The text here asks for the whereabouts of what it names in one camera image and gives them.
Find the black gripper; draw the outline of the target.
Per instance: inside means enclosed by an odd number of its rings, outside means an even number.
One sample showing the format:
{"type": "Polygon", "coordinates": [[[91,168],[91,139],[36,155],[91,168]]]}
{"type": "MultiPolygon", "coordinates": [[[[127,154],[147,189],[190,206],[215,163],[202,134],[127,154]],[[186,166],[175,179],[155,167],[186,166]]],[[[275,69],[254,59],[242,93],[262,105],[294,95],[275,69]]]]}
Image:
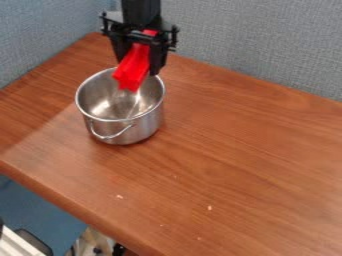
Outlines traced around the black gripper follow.
{"type": "Polygon", "coordinates": [[[104,11],[102,32],[110,38],[118,62],[124,59],[132,43],[150,46],[150,75],[166,65],[168,49],[178,45],[179,28],[162,17],[162,0],[120,0],[120,11],[104,11]],[[111,36],[119,33],[124,37],[111,36]]]}

